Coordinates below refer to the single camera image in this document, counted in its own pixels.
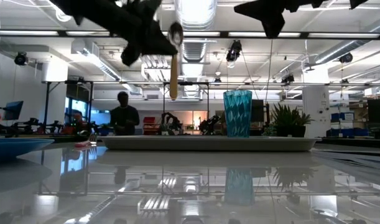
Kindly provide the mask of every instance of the white column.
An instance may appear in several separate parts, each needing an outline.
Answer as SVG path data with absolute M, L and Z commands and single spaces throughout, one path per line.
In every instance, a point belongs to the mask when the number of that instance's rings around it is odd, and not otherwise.
M 59 58 L 53 58 L 48 63 L 42 65 L 42 81 L 44 82 L 64 82 L 68 78 L 68 63 Z M 59 84 L 49 95 L 49 110 L 47 113 L 47 123 L 54 121 L 64 122 L 65 97 L 67 95 L 66 84 Z
M 313 71 L 304 71 L 305 83 L 329 83 L 328 69 L 316 67 Z M 325 137 L 331 128 L 329 91 L 327 86 L 305 86 L 303 88 L 303 111 L 314 120 L 306 125 L 307 138 Z

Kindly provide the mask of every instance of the ceiling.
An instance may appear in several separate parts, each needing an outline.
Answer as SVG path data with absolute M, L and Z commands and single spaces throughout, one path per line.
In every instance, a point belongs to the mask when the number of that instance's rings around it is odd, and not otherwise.
M 47 0 L 14 0 L 19 4 L 30 6 L 48 6 Z M 230 31 L 263 31 L 259 21 L 237 14 L 233 6 L 245 1 L 239 0 L 217 0 L 216 16 L 212 30 Z M 303 6 L 296 13 L 284 12 L 286 24 L 283 31 L 292 32 L 364 32 L 365 28 L 380 19 L 380 0 L 369 0 L 362 6 L 365 8 L 338 9 L 349 6 L 349 0 L 330 0 L 324 2 L 321 9 L 312 10 L 310 6 Z M 157 13 L 162 30 L 167 30 L 171 23 L 176 20 L 173 0 L 163 0 L 162 6 Z M 0 3 L 0 28 L 2 29 L 68 29 L 68 30 L 98 30 L 103 29 L 96 24 L 85 21 L 78 27 L 73 20 L 60 22 L 56 19 L 55 9 L 52 7 L 25 7 L 13 2 L 3 0 Z M 105 80 L 103 72 L 94 65 L 81 62 L 77 54 L 71 54 L 71 43 L 73 38 L 54 37 L 2 37 L 1 41 L 8 44 L 37 44 L 48 45 L 50 48 L 60 52 L 71 61 L 69 75 L 84 76 L 88 80 Z M 226 51 L 232 43 L 232 39 L 210 39 L 208 44 L 205 65 L 202 70 L 200 81 L 213 81 L 215 73 L 220 72 L 221 80 L 225 82 L 248 82 L 250 79 L 256 82 L 266 82 L 268 77 L 272 78 L 290 65 L 293 60 L 308 55 L 320 54 L 340 43 L 341 40 L 268 40 L 268 39 L 241 39 L 243 54 L 236 61 L 234 68 L 226 66 Z M 141 75 L 141 61 L 139 60 L 131 67 L 120 62 L 120 54 L 126 45 L 126 41 L 119 38 L 92 38 L 100 47 L 100 57 L 105 59 L 117 71 L 122 72 L 126 80 L 143 81 Z M 380 51 L 380 40 L 372 41 L 352 51 L 353 62 L 365 58 Z M 298 62 L 291 72 L 296 82 L 301 82 L 301 67 Z M 360 73 L 380 65 L 380 54 L 362 60 L 350 67 L 340 70 L 341 64 L 329 62 L 329 77 L 331 82 L 340 81 L 343 77 Z M 376 79 L 380 81 L 380 72 L 372 73 L 352 82 L 371 82 Z

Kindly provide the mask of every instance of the white wall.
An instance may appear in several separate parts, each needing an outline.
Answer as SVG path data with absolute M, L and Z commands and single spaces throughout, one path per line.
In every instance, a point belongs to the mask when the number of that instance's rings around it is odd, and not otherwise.
M 29 118 L 44 120 L 46 84 L 41 83 L 42 72 L 30 66 L 15 65 L 13 59 L 0 54 L 0 106 L 12 101 L 24 101 L 19 121 Z M 50 94 L 48 123 L 63 121 L 67 88 L 59 85 Z

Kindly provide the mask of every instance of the blue bowl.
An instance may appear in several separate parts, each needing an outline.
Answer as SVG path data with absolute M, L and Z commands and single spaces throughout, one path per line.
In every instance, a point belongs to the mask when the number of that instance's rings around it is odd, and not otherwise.
M 42 149 L 53 142 L 52 139 L 0 138 L 0 162 Z

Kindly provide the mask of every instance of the security camera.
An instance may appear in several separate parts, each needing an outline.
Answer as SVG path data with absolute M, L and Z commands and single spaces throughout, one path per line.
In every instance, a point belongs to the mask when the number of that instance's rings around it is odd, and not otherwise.
M 20 66 L 28 65 L 27 52 L 18 52 L 17 56 L 14 59 L 14 63 Z

